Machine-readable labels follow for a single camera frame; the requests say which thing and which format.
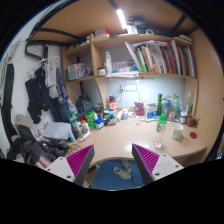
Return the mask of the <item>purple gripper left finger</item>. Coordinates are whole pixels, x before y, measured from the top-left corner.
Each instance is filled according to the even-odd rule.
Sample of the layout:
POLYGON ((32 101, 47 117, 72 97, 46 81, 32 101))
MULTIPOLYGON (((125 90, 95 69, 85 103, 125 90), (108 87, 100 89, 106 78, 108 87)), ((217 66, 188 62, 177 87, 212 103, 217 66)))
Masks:
POLYGON ((67 162, 75 176, 74 183, 76 185, 82 186, 84 184, 87 171, 94 155, 94 146, 90 145, 67 158, 67 162))

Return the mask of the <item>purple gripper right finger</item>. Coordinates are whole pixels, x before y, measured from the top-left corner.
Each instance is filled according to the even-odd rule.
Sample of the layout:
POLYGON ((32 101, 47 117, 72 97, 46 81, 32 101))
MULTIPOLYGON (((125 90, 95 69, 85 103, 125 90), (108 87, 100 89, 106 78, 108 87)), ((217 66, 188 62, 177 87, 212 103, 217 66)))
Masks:
POLYGON ((157 164, 159 155, 137 144, 132 144, 132 155, 138 165, 144 184, 152 183, 152 172, 157 164))

